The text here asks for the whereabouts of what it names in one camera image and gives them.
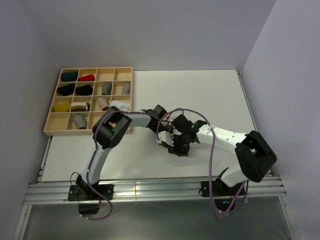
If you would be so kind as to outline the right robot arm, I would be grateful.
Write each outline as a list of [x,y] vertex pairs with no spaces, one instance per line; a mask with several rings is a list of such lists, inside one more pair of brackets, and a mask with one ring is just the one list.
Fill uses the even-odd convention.
[[204,120],[192,122],[183,114],[172,121],[173,128],[179,133],[172,136],[169,146],[176,155],[186,156],[191,143],[211,144],[224,149],[237,158],[237,163],[228,166],[214,181],[217,191],[229,194],[233,188],[245,181],[259,183],[269,172],[278,158],[263,136],[252,130],[240,133],[209,125]]

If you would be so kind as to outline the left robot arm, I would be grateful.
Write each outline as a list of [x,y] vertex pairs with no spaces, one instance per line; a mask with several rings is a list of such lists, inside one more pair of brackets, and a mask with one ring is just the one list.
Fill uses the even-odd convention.
[[154,109],[140,111],[122,111],[115,106],[110,107],[92,128],[93,153],[85,170],[76,179],[79,194],[86,200],[96,197],[106,159],[129,128],[142,127],[155,132],[166,113],[167,111],[160,105]]

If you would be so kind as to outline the grey sock with black stripes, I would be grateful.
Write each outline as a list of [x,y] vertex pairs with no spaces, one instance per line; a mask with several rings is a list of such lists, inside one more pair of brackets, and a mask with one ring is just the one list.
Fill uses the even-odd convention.
[[76,126],[76,128],[78,130],[84,130],[87,128],[87,120],[86,118],[81,115],[81,114],[77,114],[73,117],[73,120],[72,120]]

